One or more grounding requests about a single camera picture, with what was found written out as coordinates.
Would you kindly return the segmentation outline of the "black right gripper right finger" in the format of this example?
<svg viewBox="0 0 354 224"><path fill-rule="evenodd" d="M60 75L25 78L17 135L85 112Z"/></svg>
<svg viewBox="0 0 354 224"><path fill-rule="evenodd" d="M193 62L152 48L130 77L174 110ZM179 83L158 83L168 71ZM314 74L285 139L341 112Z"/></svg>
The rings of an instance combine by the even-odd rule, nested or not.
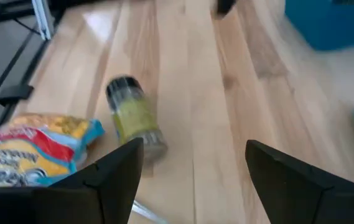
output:
<svg viewBox="0 0 354 224"><path fill-rule="evenodd" d="M354 182L257 140L245 158L271 224L354 224Z"/></svg>

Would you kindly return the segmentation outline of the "black-lid herb jar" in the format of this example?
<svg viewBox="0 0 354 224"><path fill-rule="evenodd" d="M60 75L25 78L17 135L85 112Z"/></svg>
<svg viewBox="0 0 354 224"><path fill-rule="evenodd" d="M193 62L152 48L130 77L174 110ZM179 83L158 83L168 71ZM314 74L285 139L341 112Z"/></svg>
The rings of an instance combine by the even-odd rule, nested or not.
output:
<svg viewBox="0 0 354 224"><path fill-rule="evenodd" d="M108 83L106 97L119 142L142 138L144 160L149 163L161 159L168 147L139 82L131 76L116 77Z"/></svg>

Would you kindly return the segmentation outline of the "yellow ramen noodle packet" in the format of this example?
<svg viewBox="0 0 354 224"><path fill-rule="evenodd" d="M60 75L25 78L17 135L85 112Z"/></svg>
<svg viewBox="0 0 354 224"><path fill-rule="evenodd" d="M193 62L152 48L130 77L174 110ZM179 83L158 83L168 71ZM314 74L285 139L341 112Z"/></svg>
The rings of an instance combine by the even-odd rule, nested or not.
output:
<svg viewBox="0 0 354 224"><path fill-rule="evenodd" d="M0 127L0 187L50 186L74 174L104 132L97 119L16 116Z"/></svg>

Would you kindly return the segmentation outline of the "black metal table frame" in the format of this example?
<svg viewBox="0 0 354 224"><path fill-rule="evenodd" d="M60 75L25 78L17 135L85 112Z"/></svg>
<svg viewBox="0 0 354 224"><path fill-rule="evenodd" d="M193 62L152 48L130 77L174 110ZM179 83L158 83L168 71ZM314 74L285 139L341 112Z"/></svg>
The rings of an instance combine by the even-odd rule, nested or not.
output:
<svg viewBox="0 0 354 224"><path fill-rule="evenodd" d="M0 19L0 125L32 94L29 81L63 16L57 0L31 2L32 15Z"/></svg>

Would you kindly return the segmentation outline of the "silver metal spoon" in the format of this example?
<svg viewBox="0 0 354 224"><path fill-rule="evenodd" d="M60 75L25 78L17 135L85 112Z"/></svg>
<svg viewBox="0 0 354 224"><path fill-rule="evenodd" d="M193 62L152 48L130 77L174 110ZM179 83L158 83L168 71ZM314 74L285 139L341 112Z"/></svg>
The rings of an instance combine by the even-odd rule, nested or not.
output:
<svg viewBox="0 0 354 224"><path fill-rule="evenodd" d="M139 203L137 200L134 200L132 211L147 218L148 220L153 221L156 224L169 224L165 219L156 215L153 211Z"/></svg>

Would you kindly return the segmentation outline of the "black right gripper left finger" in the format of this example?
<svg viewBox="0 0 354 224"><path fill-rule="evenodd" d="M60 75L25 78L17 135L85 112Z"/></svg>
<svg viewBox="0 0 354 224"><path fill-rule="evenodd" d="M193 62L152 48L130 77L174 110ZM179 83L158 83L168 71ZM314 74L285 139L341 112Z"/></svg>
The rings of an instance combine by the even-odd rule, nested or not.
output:
<svg viewBox="0 0 354 224"><path fill-rule="evenodd" d="M0 187L0 224L127 224L143 148L135 138L48 187Z"/></svg>

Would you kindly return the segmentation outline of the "blue plastic bin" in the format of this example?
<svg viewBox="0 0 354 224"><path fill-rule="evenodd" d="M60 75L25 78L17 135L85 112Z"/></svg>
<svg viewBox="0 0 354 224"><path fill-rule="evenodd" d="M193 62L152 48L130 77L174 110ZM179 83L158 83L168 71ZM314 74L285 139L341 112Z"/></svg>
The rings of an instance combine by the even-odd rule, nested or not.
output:
<svg viewBox="0 0 354 224"><path fill-rule="evenodd" d="M354 46L354 0L285 0L284 14L315 50Z"/></svg>

